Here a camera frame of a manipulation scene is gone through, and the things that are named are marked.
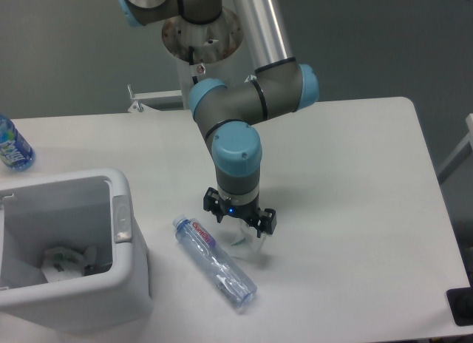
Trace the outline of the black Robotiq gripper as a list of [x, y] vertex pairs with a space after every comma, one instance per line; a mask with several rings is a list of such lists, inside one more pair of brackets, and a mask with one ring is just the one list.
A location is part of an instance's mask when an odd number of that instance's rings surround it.
[[222, 222], [223, 217], [229, 216], [248, 222], [249, 226], [256, 229], [256, 235], [273, 235], [276, 225], [276, 211], [272, 208], [259, 208], [259, 195], [256, 195], [249, 203], [237, 205], [229, 199], [223, 199], [219, 192], [209, 187], [203, 197], [203, 209], [211, 212]]

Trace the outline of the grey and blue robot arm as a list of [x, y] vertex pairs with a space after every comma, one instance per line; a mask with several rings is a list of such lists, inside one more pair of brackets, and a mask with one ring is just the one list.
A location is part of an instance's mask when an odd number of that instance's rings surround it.
[[217, 187], [203, 208], [272, 234], [276, 212], [259, 206], [262, 144], [255, 125], [314, 104], [319, 82], [292, 53], [278, 0], [118, 0], [130, 25], [162, 22], [162, 40], [187, 65], [184, 104], [214, 162]]

